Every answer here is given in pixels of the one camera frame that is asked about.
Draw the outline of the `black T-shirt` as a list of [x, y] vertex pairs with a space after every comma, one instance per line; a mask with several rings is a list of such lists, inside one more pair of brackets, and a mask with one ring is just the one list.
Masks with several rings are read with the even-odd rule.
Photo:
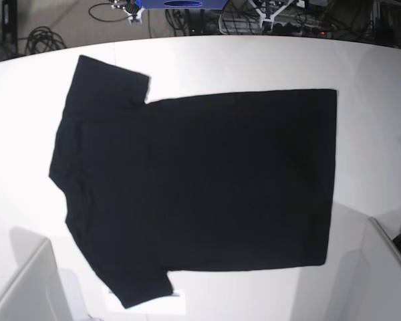
[[81, 56], [49, 170], [76, 245], [123, 307], [171, 295], [168, 272], [325, 263], [336, 90], [146, 103], [148, 89]]

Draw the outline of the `blue box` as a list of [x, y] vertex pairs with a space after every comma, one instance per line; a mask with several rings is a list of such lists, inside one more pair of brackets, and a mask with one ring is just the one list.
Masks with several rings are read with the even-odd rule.
[[222, 9], [227, 0], [141, 0], [145, 9]]

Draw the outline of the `left grey divider panel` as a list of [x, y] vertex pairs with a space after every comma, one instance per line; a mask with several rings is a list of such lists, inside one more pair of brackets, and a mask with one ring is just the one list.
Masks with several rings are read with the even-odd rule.
[[51, 241], [37, 244], [0, 291], [0, 320], [73, 320]]

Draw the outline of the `grey divider panel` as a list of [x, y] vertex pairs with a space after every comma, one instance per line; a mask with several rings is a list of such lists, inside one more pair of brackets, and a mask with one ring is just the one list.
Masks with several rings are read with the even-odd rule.
[[37, 244], [0, 291], [0, 320], [73, 320], [51, 241]]
[[326, 320], [401, 320], [401, 255], [377, 220], [342, 257]]

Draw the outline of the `right grey divider panel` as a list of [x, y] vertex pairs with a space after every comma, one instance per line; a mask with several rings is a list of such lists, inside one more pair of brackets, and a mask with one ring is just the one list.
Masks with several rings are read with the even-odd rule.
[[342, 257], [326, 320], [401, 320], [401, 255], [377, 220]]

